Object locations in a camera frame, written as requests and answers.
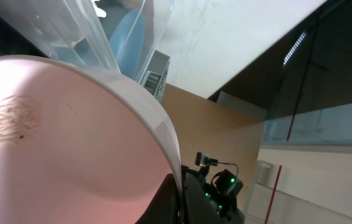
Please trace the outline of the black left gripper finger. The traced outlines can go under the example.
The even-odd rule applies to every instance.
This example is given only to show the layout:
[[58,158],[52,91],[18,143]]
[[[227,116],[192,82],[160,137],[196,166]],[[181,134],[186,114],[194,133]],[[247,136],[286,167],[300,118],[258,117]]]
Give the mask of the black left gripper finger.
[[178,224],[180,200],[174,176],[167,174],[136,224]]

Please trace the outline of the pink bowl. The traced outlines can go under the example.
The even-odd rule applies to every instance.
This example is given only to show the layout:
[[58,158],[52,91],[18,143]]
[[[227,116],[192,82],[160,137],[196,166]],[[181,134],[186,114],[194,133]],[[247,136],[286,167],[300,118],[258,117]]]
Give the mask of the pink bowl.
[[40,103],[40,126],[28,141],[0,148],[0,223],[136,223],[167,174],[181,206],[175,128],[134,80],[2,56],[0,100],[12,95]]

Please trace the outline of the leftover rice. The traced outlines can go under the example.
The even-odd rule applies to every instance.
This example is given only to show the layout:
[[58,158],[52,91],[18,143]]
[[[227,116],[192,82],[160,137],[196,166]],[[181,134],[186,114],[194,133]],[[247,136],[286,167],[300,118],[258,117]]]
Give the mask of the leftover rice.
[[26,96],[0,100],[0,148],[33,138],[40,126],[40,103]]

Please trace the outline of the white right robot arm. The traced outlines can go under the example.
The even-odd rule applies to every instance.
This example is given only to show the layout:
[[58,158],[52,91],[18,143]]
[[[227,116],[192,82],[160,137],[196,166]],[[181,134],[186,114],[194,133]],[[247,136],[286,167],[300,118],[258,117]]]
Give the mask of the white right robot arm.
[[199,171],[182,166],[185,218],[189,224],[244,224],[245,214],[238,209],[237,195],[243,183],[229,170],[205,179],[208,167]]

